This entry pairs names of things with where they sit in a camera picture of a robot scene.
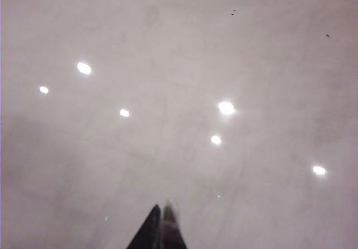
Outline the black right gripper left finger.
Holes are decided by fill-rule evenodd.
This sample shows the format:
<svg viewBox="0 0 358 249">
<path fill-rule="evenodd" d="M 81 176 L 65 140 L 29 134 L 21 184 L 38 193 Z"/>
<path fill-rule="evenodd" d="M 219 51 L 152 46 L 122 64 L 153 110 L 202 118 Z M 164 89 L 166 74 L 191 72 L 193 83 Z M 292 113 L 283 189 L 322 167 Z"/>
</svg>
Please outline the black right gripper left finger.
<svg viewBox="0 0 358 249">
<path fill-rule="evenodd" d="M 158 249 L 160 248 L 161 209 L 155 205 L 126 249 Z"/>
</svg>

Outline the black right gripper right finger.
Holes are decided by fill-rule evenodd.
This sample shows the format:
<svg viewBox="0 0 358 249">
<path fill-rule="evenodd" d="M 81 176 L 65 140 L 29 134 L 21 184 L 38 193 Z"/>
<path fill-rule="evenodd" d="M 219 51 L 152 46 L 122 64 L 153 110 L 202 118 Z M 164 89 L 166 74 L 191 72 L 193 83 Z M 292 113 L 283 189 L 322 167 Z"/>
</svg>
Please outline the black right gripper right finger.
<svg viewBox="0 0 358 249">
<path fill-rule="evenodd" d="M 180 230 L 177 204 L 173 199 L 169 199 L 163 208 L 161 219 L 161 248 L 187 249 Z"/>
</svg>

